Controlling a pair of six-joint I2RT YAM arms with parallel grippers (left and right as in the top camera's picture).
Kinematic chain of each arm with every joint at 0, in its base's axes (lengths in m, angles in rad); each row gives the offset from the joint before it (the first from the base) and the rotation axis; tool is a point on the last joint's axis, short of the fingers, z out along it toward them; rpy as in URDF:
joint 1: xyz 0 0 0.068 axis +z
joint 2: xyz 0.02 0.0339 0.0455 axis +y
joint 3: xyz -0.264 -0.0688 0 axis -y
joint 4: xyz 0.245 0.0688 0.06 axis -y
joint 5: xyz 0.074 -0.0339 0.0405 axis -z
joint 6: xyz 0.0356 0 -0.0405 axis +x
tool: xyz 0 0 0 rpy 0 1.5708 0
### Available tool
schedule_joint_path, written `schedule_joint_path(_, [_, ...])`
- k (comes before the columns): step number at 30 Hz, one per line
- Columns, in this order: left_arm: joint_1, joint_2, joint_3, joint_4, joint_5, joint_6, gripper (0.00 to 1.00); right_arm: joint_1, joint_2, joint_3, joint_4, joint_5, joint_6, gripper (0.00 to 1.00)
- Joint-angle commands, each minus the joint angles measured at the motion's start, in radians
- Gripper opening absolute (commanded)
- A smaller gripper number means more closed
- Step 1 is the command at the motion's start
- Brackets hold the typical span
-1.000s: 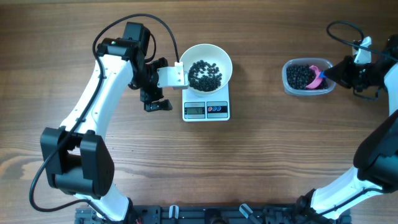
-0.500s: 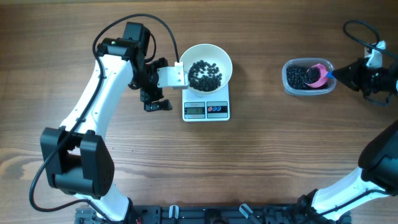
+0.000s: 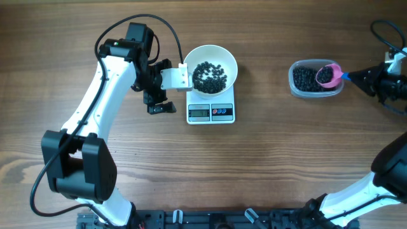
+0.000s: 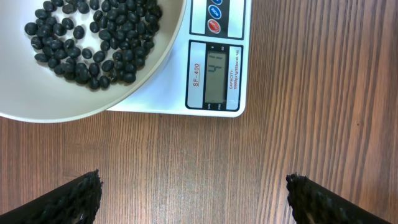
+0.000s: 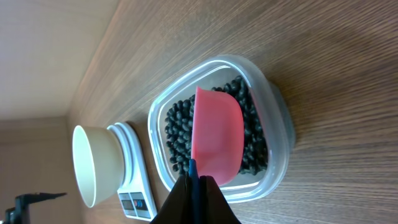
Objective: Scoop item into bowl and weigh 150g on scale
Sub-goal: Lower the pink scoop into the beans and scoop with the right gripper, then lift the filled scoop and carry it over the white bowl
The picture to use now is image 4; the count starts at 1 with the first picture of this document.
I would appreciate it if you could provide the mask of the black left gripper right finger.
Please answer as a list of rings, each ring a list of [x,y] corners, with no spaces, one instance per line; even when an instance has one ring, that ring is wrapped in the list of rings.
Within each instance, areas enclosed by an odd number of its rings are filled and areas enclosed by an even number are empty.
[[[306,176],[286,176],[287,201],[292,207],[296,223],[367,224],[386,223],[372,213],[347,201],[339,195],[318,185]]]

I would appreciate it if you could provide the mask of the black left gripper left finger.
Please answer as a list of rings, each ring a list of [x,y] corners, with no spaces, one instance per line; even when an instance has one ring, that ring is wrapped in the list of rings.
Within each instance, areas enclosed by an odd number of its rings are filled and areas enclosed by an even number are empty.
[[[93,224],[100,208],[102,181],[98,170],[88,172],[1,215],[8,224]]]

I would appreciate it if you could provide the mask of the white bowl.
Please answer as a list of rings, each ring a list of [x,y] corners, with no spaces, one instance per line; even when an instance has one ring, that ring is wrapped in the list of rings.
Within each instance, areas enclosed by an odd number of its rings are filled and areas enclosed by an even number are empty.
[[[1,1],[1,116],[31,123],[61,123],[100,113],[137,91],[163,68],[187,8],[184,0],[158,2],[162,17],[155,47],[132,84],[92,91],[58,76],[34,58],[37,50],[24,27],[42,1]]]

